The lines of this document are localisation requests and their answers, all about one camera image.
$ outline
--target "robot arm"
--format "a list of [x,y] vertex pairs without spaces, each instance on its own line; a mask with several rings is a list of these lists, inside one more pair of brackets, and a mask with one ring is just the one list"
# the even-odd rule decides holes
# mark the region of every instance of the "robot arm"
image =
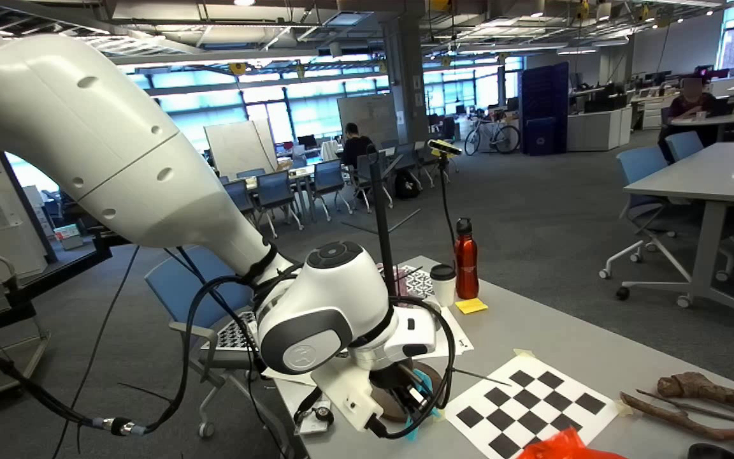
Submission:
[[0,40],[0,150],[31,161],[125,240],[203,244],[251,272],[251,286],[272,282],[258,310],[264,364],[319,372],[357,429],[383,414],[369,369],[404,355],[384,351],[397,314],[372,257],[357,244],[325,244],[286,281],[290,262],[237,211],[169,115],[102,54],[62,36]]

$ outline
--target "checkerboard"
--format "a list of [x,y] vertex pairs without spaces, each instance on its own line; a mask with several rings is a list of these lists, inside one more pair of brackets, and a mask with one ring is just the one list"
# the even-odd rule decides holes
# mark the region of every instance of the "checkerboard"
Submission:
[[483,456],[514,459],[562,429],[575,429],[589,444],[617,415],[617,404],[532,355],[516,355],[453,398],[443,415]]

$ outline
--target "person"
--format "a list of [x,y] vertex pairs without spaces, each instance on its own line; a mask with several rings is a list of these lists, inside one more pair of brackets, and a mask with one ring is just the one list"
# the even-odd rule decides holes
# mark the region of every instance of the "person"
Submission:
[[[659,132],[659,150],[664,154],[667,164],[674,164],[664,138],[672,132],[682,132],[682,129],[692,129],[692,127],[672,127],[667,124],[674,118],[703,118],[710,105],[715,101],[714,95],[708,95],[705,90],[705,80],[699,73],[691,73],[682,80],[681,95],[671,101],[671,108],[664,110],[664,127]],[[715,127],[695,127],[699,138],[703,145],[710,145],[718,140],[718,129]]]
[[341,149],[341,155],[339,155],[339,161],[344,164],[344,166],[357,166],[357,157],[360,155],[369,155],[369,154],[376,154],[375,150],[375,143],[366,138],[366,136],[361,136],[360,132],[360,124],[357,122],[346,122],[346,127],[344,127],[344,149]]

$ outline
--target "gray carpet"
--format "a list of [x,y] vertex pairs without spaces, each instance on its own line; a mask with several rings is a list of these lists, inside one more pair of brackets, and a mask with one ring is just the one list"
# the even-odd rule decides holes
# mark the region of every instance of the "gray carpet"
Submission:
[[[655,136],[648,132],[636,136],[635,143],[649,145],[652,140]],[[613,298],[617,281],[598,281],[597,272],[604,257],[632,243],[630,228],[617,219],[621,198],[621,177],[612,154],[471,155],[453,161],[448,182],[453,217],[471,217],[473,221],[481,279],[734,378],[734,310],[714,303],[677,309],[671,294],[652,290],[632,290],[632,298],[621,303]],[[446,259],[450,249],[437,188],[425,188],[413,201],[397,201],[390,221],[399,221],[415,210],[418,214],[393,231],[394,259],[413,254]],[[339,214],[336,219],[324,221],[315,214],[304,231],[279,225],[276,243],[290,257],[304,257],[311,248],[329,240],[351,240],[375,257],[380,254],[375,235],[351,228],[372,228],[372,214]],[[73,396],[128,257],[129,248],[120,248],[111,259],[36,302],[37,318],[50,335],[50,351],[36,379],[62,401]],[[149,420],[163,404],[123,384],[129,383],[166,396],[175,390],[179,336],[166,328],[166,310],[142,282],[142,272],[161,259],[166,259],[161,249],[139,249],[78,401],[83,414]],[[613,279],[671,276],[672,270],[655,254],[641,266],[621,259],[613,270]],[[3,328],[0,345],[28,332],[28,323]],[[62,456],[276,456],[271,437],[258,426],[249,404],[235,390],[221,390],[212,406],[218,437],[198,441],[197,404],[203,390],[190,378],[184,409],[158,434],[146,438],[111,438],[98,430],[81,430],[81,451],[76,451],[76,429],[68,429]],[[272,387],[263,384],[258,392],[267,406],[278,409]],[[0,396],[3,459],[50,456],[59,430],[62,420],[21,390]]]

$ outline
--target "white cup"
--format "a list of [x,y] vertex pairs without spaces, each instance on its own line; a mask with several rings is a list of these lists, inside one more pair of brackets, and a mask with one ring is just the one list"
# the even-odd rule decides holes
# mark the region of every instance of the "white cup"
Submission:
[[441,309],[453,307],[453,298],[455,298],[453,268],[450,266],[434,266],[427,276],[434,281],[435,302],[441,303]]

